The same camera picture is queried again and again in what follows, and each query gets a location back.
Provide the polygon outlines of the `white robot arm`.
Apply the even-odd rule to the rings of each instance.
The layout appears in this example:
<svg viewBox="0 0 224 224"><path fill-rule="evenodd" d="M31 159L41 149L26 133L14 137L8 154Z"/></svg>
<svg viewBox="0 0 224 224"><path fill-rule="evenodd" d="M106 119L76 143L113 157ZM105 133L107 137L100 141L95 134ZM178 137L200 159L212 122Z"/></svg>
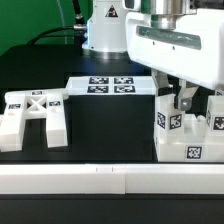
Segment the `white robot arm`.
<svg viewBox="0 0 224 224"><path fill-rule="evenodd" d="M197 88L224 88L224 0L93 0L85 54L128 56L151 69L157 93L179 79L176 107Z"/></svg>

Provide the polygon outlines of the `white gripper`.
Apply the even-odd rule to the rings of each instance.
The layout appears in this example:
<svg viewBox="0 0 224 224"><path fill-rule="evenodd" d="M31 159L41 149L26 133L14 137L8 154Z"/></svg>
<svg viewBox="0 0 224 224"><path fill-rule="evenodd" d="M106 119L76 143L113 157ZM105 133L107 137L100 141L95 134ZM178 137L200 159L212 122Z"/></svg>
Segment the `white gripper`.
<svg viewBox="0 0 224 224"><path fill-rule="evenodd" d="M175 108L181 111L191 109L198 85L224 88L224 10L198 9L179 17L174 30L153 28L150 20L147 14L128 13L126 41L130 59L153 68L157 96L173 92L167 74L180 78Z"/></svg>

